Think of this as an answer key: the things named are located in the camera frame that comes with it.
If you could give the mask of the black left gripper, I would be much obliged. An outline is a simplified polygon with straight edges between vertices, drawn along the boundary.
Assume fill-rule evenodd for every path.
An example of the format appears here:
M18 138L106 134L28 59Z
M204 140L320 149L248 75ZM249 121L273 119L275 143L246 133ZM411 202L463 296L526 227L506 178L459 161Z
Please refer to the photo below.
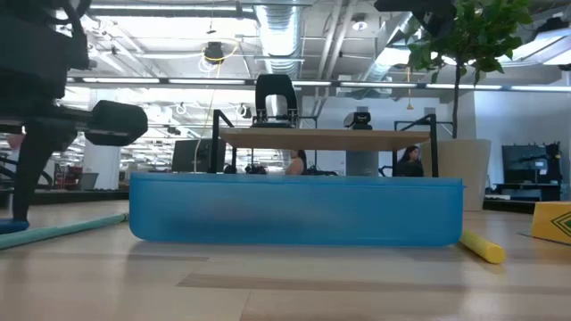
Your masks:
M0 8L0 133L46 122L88 128L90 113L56 104L68 71L89 68L87 36L80 18L86 8ZM27 221L39 177L54 152L65 151L75 131L29 131L22 142L12 198L12 220Z

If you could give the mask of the yellow highlighter pen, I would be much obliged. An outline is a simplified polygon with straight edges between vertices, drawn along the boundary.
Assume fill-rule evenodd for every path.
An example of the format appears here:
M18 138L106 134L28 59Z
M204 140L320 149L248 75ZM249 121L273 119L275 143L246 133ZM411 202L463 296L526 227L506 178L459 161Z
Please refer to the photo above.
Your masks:
M501 264L506 259L505 250L501 246L469 230L462 232L459 242L488 263Z

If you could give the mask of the green yellow crayon box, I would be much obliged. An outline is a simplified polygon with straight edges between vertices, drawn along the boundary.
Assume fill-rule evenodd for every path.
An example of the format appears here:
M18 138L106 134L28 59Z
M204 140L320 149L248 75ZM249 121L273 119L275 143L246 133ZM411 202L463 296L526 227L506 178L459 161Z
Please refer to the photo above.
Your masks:
M531 236L571 245L571 202L537 202Z

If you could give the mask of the black computer monitor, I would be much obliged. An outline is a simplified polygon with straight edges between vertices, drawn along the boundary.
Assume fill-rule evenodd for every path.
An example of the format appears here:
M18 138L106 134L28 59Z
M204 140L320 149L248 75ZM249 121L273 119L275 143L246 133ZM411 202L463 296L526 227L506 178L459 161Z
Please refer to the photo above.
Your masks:
M214 143L210 138L178 140L174 147L171 170L174 172L209 172L213 146Z

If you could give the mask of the black ceiling device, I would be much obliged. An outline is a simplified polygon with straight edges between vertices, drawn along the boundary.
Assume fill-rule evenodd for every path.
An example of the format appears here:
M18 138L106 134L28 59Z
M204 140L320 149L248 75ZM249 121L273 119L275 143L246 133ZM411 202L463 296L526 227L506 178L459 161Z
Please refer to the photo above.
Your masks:
M209 42L203 51L204 60L212 65L221 64L224 61L224 52L220 42Z

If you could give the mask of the black hole punch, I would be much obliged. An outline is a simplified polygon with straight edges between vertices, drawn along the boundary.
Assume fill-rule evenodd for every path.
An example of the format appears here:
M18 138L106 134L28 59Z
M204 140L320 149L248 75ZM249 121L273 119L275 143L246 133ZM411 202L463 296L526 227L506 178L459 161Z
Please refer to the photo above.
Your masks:
M253 128L296 128L297 96L286 74L262 74L256 79Z

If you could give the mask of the blue plastic pencil case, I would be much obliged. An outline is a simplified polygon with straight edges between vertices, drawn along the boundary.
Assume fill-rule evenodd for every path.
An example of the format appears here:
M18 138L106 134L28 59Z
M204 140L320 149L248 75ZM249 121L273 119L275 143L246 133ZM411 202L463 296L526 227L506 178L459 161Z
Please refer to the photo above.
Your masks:
M441 247L462 233L459 178L136 173L129 227L149 242Z

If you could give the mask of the person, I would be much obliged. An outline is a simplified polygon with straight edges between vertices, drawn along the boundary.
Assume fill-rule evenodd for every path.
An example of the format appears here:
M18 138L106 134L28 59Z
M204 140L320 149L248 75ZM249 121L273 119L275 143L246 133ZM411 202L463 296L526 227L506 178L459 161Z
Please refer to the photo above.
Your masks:
M422 177L424 169L419 158L419 148L415 145L406 148L404 154L398 160L393 169L395 177Z
M300 176L307 170L307 156L304 150L290 151L290 164L285 173L291 176Z

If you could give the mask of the wooden riser shelf black legs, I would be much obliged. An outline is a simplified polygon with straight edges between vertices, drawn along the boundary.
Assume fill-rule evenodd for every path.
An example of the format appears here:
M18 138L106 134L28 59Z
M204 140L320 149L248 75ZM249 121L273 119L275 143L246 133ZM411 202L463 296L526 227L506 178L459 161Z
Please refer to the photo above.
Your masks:
M213 113L212 141L233 148L397 153L413 144L430 143L432 176L439 176L436 116L426 115L400 130L318 128L235 128L220 111Z

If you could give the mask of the black stapler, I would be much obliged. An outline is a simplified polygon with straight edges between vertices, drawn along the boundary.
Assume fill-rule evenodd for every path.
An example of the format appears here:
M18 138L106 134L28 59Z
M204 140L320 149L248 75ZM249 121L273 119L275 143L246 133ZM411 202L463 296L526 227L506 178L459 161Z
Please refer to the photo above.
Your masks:
M355 111L345 117L343 126L353 130L372 130L373 128L369 124L370 121L371 115L369 112Z

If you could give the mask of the white plant pot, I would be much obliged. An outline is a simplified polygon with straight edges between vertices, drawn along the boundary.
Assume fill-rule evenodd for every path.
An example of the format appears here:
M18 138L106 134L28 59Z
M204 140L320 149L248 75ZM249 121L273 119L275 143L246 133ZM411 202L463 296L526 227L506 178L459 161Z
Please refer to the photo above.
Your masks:
M438 176L461 178L464 211L484 206L491 142L486 139L451 139L437 143Z

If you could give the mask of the green leafy plant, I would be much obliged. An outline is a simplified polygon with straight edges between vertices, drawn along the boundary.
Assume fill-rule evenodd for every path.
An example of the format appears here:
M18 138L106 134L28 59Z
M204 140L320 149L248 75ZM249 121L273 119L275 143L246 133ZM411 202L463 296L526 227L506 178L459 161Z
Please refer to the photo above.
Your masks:
M513 57L523 44L517 28L533 22L529 0L455 0L451 6L451 27L443 35L423 26L423 36L409 45L411 70L433 73L437 82L446 59L454 62L452 137L458 137L460 81L472 70L475 83L481 75L504 71L498 59Z

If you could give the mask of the black workstation with monitor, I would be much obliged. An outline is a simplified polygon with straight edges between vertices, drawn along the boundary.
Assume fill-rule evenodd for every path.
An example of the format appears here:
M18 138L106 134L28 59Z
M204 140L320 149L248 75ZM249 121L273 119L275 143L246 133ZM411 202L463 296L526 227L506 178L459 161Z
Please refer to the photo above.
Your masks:
M560 201L563 175L560 142L501 147L503 182L495 191L512 200Z

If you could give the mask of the black aluminium frame rail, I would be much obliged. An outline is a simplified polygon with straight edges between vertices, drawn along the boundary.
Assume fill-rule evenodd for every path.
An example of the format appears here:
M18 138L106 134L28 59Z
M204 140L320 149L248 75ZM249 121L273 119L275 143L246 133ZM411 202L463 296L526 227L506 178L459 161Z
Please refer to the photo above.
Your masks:
M32 196L31 205L50 205L75 202L124 201L128 191L44 191L38 190Z
M535 202L530 202L530 201L485 199L483 204L484 210L523 213L523 214L533 214L534 208L535 208Z

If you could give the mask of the silver ceiling air duct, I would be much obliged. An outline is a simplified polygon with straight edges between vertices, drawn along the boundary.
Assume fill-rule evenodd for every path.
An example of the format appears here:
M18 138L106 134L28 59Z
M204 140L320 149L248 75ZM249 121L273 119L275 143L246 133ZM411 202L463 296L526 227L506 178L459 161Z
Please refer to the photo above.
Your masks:
M302 8L285 4L256 5L254 11L266 71L285 74L294 79L300 76L302 66Z

